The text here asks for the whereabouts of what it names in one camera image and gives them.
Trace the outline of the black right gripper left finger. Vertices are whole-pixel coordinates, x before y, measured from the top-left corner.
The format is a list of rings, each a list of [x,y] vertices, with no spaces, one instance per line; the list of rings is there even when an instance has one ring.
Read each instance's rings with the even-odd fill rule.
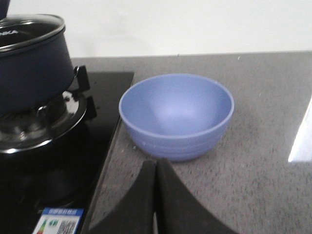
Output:
[[[131,188],[90,234],[151,234],[154,216],[155,162],[143,162]]]

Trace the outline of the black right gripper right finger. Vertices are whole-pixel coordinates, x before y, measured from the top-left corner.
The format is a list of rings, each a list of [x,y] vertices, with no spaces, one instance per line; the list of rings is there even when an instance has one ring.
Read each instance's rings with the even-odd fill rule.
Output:
[[[183,184],[169,160],[156,163],[156,218],[160,234],[235,234]]]

